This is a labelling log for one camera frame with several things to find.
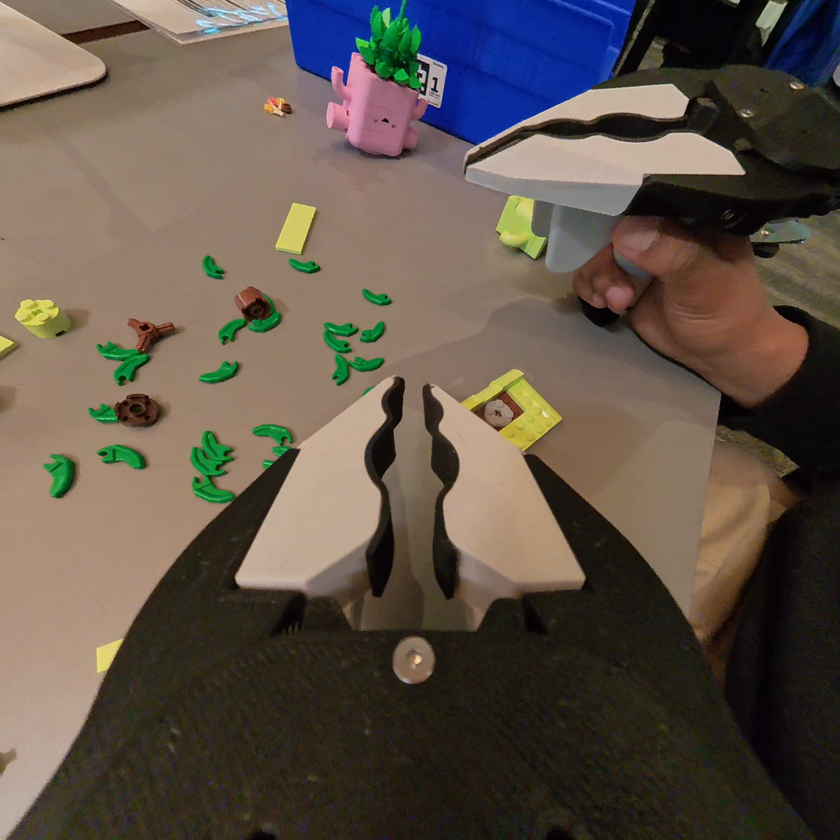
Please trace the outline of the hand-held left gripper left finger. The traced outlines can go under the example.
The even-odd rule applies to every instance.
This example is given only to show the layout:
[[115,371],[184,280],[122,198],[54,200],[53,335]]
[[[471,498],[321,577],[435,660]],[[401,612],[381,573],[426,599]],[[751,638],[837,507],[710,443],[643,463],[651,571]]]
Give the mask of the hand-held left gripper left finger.
[[396,456],[405,382],[389,376],[295,451],[235,580],[241,589],[380,597],[395,541],[383,477]]

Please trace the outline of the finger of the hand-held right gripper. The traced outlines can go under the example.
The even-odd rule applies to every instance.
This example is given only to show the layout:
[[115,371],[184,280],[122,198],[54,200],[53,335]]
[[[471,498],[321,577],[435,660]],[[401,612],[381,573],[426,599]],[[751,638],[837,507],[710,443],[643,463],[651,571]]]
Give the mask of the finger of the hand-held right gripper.
[[544,134],[468,164],[468,182],[532,198],[549,207],[545,261],[569,273],[609,241],[646,175],[744,175],[735,155],[691,132],[655,140],[623,141],[596,135],[562,140]]
[[685,125],[689,97],[675,85],[594,88],[525,119],[469,150],[473,165],[532,136],[583,140],[601,135],[652,140]]

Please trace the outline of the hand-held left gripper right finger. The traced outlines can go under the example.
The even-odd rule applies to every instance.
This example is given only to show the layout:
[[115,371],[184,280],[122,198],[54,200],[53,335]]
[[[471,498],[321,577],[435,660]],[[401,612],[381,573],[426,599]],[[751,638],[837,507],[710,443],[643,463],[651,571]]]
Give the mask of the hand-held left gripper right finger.
[[490,605],[578,591],[585,574],[521,450],[436,385],[423,387],[435,502],[433,562],[477,629]]

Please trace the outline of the lime two-by-four studded plate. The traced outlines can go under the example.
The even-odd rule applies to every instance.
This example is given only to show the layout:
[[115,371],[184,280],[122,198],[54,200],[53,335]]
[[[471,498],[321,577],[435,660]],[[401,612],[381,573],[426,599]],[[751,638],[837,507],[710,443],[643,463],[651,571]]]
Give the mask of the lime two-by-four studded plate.
[[501,430],[507,439],[506,428],[523,429],[529,427],[547,434],[562,422],[562,416],[528,383],[521,379],[507,394],[523,409],[523,414]]

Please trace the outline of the large lime smooth tile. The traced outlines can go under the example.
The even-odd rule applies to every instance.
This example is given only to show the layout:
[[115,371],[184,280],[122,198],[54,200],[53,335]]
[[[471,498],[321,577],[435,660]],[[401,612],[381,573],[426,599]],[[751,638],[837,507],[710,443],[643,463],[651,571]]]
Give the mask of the large lime smooth tile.
[[316,213],[317,208],[315,206],[292,203],[277,238],[276,250],[281,253],[301,256]]

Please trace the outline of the large lime brick assembly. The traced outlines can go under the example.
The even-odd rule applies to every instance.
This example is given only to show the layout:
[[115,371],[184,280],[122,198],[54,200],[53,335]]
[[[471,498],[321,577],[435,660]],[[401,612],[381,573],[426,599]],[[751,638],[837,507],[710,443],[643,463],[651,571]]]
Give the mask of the large lime brick assembly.
[[534,200],[523,196],[509,196],[496,226],[500,242],[519,249],[531,259],[538,259],[545,250],[547,239],[532,231]]

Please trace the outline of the blue plastic bin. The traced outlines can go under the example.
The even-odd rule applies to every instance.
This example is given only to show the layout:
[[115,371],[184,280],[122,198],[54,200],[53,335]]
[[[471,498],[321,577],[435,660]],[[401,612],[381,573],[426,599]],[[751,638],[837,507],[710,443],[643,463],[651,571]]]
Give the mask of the blue plastic bin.
[[[356,39],[371,36],[371,10],[403,2],[289,1],[300,68],[331,82],[349,73]],[[627,33],[629,2],[413,1],[418,53],[447,66],[440,109],[420,119],[473,144],[574,98],[610,76]]]

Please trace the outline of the white printed tag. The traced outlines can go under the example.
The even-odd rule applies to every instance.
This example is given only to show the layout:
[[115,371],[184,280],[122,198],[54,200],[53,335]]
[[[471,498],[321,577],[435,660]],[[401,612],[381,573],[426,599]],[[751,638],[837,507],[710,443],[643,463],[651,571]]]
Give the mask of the white printed tag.
[[418,97],[430,106],[440,109],[445,91],[446,64],[421,54],[416,56],[416,62],[418,64],[417,77],[421,83]]

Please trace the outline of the brown round holed plate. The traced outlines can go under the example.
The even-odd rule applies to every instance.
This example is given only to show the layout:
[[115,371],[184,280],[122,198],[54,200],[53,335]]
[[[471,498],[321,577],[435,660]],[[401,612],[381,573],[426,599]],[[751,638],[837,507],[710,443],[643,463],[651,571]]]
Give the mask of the brown round holed plate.
[[159,421],[160,404],[146,394],[131,394],[113,407],[118,422],[126,427],[150,427]]

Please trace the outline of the pink toy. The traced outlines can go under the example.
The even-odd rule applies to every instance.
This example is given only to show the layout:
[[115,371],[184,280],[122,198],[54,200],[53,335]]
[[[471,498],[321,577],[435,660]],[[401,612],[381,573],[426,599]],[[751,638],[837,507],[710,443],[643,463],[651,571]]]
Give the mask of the pink toy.
[[356,39],[348,75],[332,68],[332,88],[342,101],[328,105],[327,126],[369,154],[399,156],[412,151],[417,143],[412,123],[427,108],[418,76],[422,35],[410,24],[406,5],[402,2],[396,17],[389,7],[374,6],[371,36]]

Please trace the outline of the scattered green leaf pieces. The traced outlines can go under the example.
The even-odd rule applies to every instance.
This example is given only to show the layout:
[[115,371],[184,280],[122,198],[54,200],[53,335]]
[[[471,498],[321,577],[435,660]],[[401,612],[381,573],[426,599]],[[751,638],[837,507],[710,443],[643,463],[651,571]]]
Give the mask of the scattered green leaf pieces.
[[[239,318],[225,324],[218,334],[219,339],[223,343],[231,342],[236,332],[244,328],[254,333],[270,331],[281,321],[280,312],[275,305],[274,309],[275,313],[263,321],[247,322],[244,318]],[[382,366],[384,362],[382,358],[348,359],[347,355],[352,349],[347,338],[358,332],[358,328],[351,322],[345,324],[327,322],[324,324],[324,329],[324,341],[335,352],[337,367],[332,373],[335,384],[341,385],[347,382],[351,370],[375,371]],[[277,424],[259,425],[253,429],[253,435],[271,437],[276,443],[272,451],[277,457],[283,456],[293,443],[292,433]],[[206,430],[203,433],[202,444],[193,447],[190,456],[192,467],[196,471],[196,476],[192,480],[192,492],[195,497],[217,504],[225,504],[233,500],[235,496],[231,491],[219,488],[214,483],[215,478],[226,475],[225,466],[234,458],[232,451],[231,447],[222,444],[213,432]],[[98,456],[104,464],[125,463],[133,469],[145,469],[147,466],[145,457],[138,450],[122,445],[114,444],[105,447],[98,451]],[[49,494],[53,498],[63,497],[74,484],[76,462],[69,457],[53,454],[51,461],[45,464],[44,468],[52,477]]]

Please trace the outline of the brown three-pronged piece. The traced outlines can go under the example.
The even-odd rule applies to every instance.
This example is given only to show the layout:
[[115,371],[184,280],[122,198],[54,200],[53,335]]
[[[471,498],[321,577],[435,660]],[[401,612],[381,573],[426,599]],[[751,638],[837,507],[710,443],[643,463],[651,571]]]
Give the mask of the brown three-pronged piece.
[[176,332],[176,327],[171,322],[154,324],[151,321],[130,318],[128,326],[136,335],[135,349],[142,354],[147,354],[158,341]]

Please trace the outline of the person's dark clothing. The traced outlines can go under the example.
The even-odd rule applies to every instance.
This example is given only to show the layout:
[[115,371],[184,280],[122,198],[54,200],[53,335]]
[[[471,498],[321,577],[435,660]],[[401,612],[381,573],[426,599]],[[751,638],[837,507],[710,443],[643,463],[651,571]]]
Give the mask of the person's dark clothing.
[[839,837],[839,481],[773,526],[726,672],[733,715],[817,838]]

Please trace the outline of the white printed sheet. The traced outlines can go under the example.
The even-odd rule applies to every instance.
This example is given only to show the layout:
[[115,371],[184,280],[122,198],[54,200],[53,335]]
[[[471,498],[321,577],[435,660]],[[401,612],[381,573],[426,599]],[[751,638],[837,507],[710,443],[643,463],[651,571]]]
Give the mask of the white printed sheet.
[[181,45],[288,26],[282,1],[112,1]]

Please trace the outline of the pale rounded board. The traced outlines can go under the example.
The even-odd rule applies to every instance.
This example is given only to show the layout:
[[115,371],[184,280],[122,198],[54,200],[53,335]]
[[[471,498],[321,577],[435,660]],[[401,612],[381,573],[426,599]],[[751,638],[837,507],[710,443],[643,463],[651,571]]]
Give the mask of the pale rounded board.
[[96,56],[1,4],[1,107],[11,107],[100,82]]

